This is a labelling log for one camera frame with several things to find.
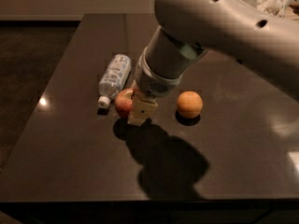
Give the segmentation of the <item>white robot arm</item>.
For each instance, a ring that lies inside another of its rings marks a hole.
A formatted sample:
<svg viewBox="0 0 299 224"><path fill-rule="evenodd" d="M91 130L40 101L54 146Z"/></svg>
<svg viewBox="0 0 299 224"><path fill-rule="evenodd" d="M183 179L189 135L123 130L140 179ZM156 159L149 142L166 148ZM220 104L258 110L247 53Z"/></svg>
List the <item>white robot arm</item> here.
<svg viewBox="0 0 299 224"><path fill-rule="evenodd" d="M234 57L296 98L299 24L267 15L242 0L155 0L157 30L144 48L132 84L128 123L142 125L185 69L215 49Z"/></svg>

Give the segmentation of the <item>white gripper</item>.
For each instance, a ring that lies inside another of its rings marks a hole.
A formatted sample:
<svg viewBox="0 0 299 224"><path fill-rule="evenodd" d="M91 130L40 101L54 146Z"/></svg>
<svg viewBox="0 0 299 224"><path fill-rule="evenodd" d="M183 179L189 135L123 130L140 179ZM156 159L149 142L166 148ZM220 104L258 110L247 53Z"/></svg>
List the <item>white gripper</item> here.
<svg viewBox="0 0 299 224"><path fill-rule="evenodd" d="M155 74L146 60L146 51L147 48L144 48L141 53L135 67L135 78L130 86L133 92L139 91L144 95L135 94L133 97L128 123L135 126L141 126L157 109L158 103L156 99L150 97L165 97L169 95L181 81L181 77L166 78Z"/></svg>

